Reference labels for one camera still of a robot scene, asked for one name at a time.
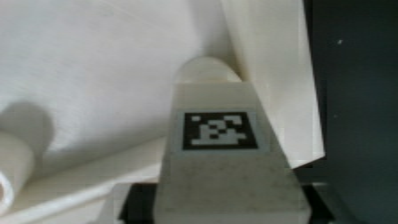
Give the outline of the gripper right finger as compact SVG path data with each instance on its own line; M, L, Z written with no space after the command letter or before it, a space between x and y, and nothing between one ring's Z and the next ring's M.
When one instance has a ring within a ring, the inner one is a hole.
M302 190L311 206L307 224L350 224L346 207L330 185L322 182L304 183Z

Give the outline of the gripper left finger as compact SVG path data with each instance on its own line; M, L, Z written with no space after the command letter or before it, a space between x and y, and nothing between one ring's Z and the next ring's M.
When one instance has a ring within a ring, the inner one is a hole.
M110 193L105 224L155 224L156 183L123 183Z

